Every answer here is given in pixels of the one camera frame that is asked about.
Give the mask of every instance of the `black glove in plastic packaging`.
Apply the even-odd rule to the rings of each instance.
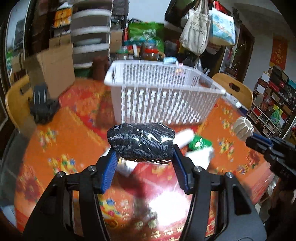
[[[126,160],[160,164],[173,157],[175,132],[162,123],[116,125],[108,130],[107,138]]]

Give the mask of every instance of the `orange tablecloth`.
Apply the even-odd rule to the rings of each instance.
[[[17,179],[17,227],[24,226],[38,199],[58,171],[80,172],[96,163],[109,146],[106,132],[114,122],[110,89],[102,82],[78,80],[60,97],[62,108],[45,126],[38,126],[27,147]],[[253,203],[263,195],[273,175],[263,156],[246,147],[232,132],[240,114],[220,99],[202,125],[190,126],[212,141],[215,157],[208,171],[233,172]],[[187,127],[174,127],[179,130]],[[214,193],[207,235],[214,232]],[[74,195],[76,232],[82,235],[78,194]],[[111,188],[99,196],[113,240],[177,240],[191,196],[180,189],[174,169],[139,163],[130,177],[115,173]]]

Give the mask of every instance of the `canvas tote bag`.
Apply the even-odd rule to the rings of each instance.
[[[209,41],[210,24],[207,0],[200,0],[194,9],[189,9],[189,18],[180,36],[182,46],[200,56]]]

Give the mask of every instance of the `red bag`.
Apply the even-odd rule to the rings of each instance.
[[[228,10],[224,8],[219,1],[214,1],[213,4],[215,9],[228,15]]]

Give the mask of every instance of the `floor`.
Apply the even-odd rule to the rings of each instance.
[[[16,225],[14,216],[16,178],[28,143],[29,140],[17,132],[0,169],[0,208],[14,225]]]

